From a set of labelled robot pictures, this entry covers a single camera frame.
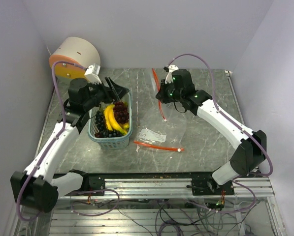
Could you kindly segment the aluminium frame rail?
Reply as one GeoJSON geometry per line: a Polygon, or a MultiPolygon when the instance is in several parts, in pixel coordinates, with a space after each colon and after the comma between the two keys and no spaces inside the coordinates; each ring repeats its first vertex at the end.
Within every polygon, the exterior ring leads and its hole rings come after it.
{"type": "MultiPolygon", "coordinates": [[[[191,183],[191,178],[130,178],[130,179],[103,179],[105,188],[94,190],[92,195],[99,199],[116,198],[116,191],[122,199],[160,199],[160,198],[218,198],[216,195],[193,196],[192,190],[186,185],[191,183]]],[[[69,194],[77,195],[73,186],[76,181],[61,177],[54,179],[51,186],[58,190],[59,198],[69,194]]],[[[226,197],[273,197],[274,191],[269,180],[265,178],[239,178],[232,182],[234,195],[226,197]]]]}

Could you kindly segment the light blue plastic basket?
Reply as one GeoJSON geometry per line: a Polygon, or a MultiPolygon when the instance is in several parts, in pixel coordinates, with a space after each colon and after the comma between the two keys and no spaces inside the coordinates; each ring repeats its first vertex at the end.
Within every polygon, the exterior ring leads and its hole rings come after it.
{"type": "Polygon", "coordinates": [[[102,104],[98,108],[93,108],[90,111],[90,121],[88,127],[88,136],[90,140],[99,144],[101,149],[121,149],[125,148],[129,144],[129,137],[132,134],[132,94],[129,91],[120,101],[126,102],[128,104],[129,111],[129,122],[125,124],[120,124],[123,129],[127,130],[127,135],[123,135],[122,137],[114,137],[114,138],[96,138],[95,137],[95,115],[97,111],[101,111],[104,113],[104,110],[107,106],[114,104],[102,104]]]}

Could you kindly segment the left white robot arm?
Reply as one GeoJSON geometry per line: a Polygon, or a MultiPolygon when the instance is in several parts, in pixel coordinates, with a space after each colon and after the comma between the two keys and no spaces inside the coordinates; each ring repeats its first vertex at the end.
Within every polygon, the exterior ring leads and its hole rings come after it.
{"type": "Polygon", "coordinates": [[[70,144],[80,135],[90,119],[89,112],[102,103],[119,101],[129,89],[105,79],[107,85],[92,84],[84,78],[71,80],[52,135],[23,172],[14,172],[10,182],[16,207],[26,206],[39,212],[50,212],[58,198],[71,192],[85,195],[90,188],[89,175],[71,170],[62,177],[54,178],[55,170],[62,161],[70,144]]]}

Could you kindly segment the white cylinder orange lid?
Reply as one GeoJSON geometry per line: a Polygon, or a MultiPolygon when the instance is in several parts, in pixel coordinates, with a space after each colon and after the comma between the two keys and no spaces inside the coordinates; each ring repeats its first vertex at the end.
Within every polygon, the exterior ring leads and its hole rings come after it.
{"type": "Polygon", "coordinates": [[[70,63],[78,64],[82,67],[96,63],[101,64],[100,56],[93,44],[79,37],[68,37],[58,47],[58,49],[50,56],[49,64],[55,66],[55,75],[67,79],[84,78],[85,70],[70,65],[70,63]]]}

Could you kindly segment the clear zip bag orange zipper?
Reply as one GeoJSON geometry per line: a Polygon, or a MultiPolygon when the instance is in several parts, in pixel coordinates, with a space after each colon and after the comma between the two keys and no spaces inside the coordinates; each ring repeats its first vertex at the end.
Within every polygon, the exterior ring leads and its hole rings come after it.
{"type": "Polygon", "coordinates": [[[160,132],[170,130],[184,136],[187,126],[186,117],[177,112],[173,105],[162,104],[154,96],[151,101],[154,104],[144,113],[144,117],[140,120],[137,134],[142,128],[148,128],[160,132]]]}

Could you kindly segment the red grape bunch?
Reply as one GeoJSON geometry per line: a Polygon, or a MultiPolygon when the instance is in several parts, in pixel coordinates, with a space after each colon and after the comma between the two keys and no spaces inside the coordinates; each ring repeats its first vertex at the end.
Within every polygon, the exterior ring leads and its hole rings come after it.
{"type": "Polygon", "coordinates": [[[118,101],[114,103],[113,107],[114,117],[116,121],[120,124],[125,124],[129,122],[129,111],[128,104],[123,101],[118,101]]]}

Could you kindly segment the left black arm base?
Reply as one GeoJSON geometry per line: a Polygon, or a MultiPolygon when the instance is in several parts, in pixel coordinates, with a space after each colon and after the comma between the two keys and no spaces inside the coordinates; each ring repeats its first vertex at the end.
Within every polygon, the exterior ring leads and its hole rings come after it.
{"type": "Polygon", "coordinates": [[[76,189],[75,192],[103,190],[105,188],[105,181],[95,174],[86,173],[80,170],[70,170],[69,173],[75,173],[82,177],[81,186],[79,189],[76,189]]]}

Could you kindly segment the yellow banana bunch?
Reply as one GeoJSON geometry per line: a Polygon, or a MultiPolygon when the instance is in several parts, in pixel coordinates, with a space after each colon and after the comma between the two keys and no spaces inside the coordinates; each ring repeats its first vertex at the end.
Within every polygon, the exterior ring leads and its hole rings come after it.
{"type": "Polygon", "coordinates": [[[122,135],[127,135],[127,130],[123,129],[122,126],[116,121],[114,116],[113,108],[114,104],[107,106],[104,110],[104,116],[106,120],[106,127],[108,130],[116,130],[119,131],[122,135]]]}

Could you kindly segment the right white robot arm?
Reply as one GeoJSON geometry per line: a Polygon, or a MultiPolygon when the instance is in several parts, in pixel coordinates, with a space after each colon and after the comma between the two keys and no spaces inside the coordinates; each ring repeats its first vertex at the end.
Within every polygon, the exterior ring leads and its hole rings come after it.
{"type": "Polygon", "coordinates": [[[216,169],[206,183],[209,193],[218,194],[225,183],[246,176],[266,159],[266,134],[241,124],[215,103],[210,94],[197,90],[188,70],[175,65],[165,70],[167,76],[161,80],[156,98],[163,104],[180,103],[185,111],[204,119],[218,130],[235,149],[231,159],[216,169]]]}

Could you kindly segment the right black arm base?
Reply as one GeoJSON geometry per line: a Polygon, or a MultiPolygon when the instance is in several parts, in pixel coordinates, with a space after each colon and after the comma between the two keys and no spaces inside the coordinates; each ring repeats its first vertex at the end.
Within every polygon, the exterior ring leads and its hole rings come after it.
{"type": "Polygon", "coordinates": [[[193,196],[208,196],[216,195],[234,195],[234,189],[231,181],[223,185],[217,184],[211,176],[197,177],[191,180],[191,183],[186,185],[192,190],[193,196]]]}

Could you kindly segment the dark blue grape bunch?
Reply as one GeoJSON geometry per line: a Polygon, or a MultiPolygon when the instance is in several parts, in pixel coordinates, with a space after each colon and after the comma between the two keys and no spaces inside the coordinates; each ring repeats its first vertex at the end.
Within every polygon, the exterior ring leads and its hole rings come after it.
{"type": "Polygon", "coordinates": [[[101,111],[97,111],[95,115],[95,137],[96,138],[114,138],[122,137],[123,134],[115,129],[107,128],[106,119],[101,111]]]}

